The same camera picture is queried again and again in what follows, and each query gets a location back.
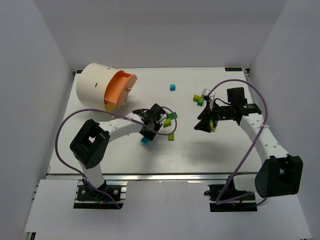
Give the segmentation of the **long lime lego brick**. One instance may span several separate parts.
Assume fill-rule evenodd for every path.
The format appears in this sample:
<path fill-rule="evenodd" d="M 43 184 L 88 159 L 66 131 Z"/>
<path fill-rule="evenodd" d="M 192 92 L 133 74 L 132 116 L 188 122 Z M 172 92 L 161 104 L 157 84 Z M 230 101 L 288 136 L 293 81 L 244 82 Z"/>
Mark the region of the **long lime lego brick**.
<path fill-rule="evenodd" d="M 198 102 L 199 99 L 201 99 L 201 97 L 200 97 L 199 95 L 196 95 L 196 94 L 195 94 L 195 95 L 193 96 L 193 99 L 192 99 L 192 100 L 193 100 L 194 102 Z"/>

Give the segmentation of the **teal lego brick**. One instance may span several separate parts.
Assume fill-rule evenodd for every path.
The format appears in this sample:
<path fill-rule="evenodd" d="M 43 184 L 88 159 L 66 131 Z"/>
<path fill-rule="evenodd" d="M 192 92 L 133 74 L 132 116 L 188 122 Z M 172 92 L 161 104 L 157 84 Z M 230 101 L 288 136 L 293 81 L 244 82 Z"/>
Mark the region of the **teal lego brick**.
<path fill-rule="evenodd" d="M 142 146 L 147 146 L 149 144 L 149 142 L 150 142 L 150 140 L 145 136 L 140 140 L 140 143 Z"/>
<path fill-rule="evenodd" d="M 169 85 L 169 90 L 170 91 L 175 91 L 176 90 L 176 85 L 175 84 L 170 84 Z"/>

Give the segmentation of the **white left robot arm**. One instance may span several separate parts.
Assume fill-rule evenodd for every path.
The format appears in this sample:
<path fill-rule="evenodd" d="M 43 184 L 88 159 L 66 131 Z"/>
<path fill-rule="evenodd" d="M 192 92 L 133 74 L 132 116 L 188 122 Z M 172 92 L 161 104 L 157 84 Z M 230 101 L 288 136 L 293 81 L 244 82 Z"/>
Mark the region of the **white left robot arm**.
<path fill-rule="evenodd" d="M 108 144 L 133 133 L 139 133 L 152 141 L 162 126 L 161 118 L 165 114 L 166 111 L 155 103 L 151 109 L 137 109 L 110 121 L 87 120 L 70 144 L 70 150 L 85 175 L 84 181 L 89 186 L 103 191 L 107 184 L 100 162 Z"/>

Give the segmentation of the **cream cylindrical sorting container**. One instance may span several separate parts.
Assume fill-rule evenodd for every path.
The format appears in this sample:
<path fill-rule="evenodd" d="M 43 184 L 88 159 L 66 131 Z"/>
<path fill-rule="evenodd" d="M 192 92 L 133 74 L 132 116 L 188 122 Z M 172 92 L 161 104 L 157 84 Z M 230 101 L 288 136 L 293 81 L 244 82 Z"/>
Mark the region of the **cream cylindrical sorting container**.
<path fill-rule="evenodd" d="M 76 83 L 79 101 L 88 108 L 105 109 L 105 92 L 111 79 L 119 70 L 98 63 L 83 69 Z"/>

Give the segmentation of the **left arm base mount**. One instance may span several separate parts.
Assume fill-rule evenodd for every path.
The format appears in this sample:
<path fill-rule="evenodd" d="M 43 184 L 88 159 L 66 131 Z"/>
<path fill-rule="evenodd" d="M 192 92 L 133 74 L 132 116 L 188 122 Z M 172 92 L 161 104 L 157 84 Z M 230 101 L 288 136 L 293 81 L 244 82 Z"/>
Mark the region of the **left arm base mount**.
<path fill-rule="evenodd" d="M 73 208 L 86 210 L 120 210 L 126 198 L 126 186 L 119 184 L 103 185 L 96 191 L 79 182 L 76 188 Z"/>

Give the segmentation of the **green three-stud lego plate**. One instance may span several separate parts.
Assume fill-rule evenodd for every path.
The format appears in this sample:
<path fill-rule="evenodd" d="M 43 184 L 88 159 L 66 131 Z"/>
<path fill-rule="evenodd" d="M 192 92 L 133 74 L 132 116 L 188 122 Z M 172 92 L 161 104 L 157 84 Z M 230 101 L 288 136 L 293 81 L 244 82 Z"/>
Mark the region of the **green three-stud lego plate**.
<path fill-rule="evenodd" d="M 176 112 L 173 112 L 173 113 L 169 113 L 167 115 L 167 118 L 170 119 L 170 120 L 174 120 L 174 119 L 177 119 L 178 118 L 178 115 Z"/>

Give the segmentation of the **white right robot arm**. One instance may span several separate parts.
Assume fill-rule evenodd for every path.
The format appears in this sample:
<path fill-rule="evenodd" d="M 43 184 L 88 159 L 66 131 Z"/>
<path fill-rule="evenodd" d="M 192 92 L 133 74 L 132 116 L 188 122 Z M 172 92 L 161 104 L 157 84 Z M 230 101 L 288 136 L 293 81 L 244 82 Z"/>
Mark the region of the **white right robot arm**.
<path fill-rule="evenodd" d="M 234 193 L 258 193 L 262 198 L 295 195 L 300 188 L 303 161 L 290 155 L 263 124 L 262 111 L 255 103 L 248 103 L 243 87 L 229 88 L 227 104 L 220 106 L 214 96 L 204 89 L 206 106 L 194 127 L 197 131 L 211 132 L 219 121 L 235 121 L 247 134 L 260 160 L 261 168 L 255 174 L 236 174 L 230 178 L 227 190 Z"/>

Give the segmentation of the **green lego with orange numeral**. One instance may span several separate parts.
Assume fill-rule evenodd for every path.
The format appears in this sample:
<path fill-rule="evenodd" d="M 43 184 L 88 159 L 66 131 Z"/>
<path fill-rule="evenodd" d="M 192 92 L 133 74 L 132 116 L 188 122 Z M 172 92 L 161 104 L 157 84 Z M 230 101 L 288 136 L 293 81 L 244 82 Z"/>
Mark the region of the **green lego with orange numeral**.
<path fill-rule="evenodd" d="M 203 104 L 204 104 L 204 100 L 202 98 L 198 99 L 197 105 L 198 106 L 203 106 Z"/>

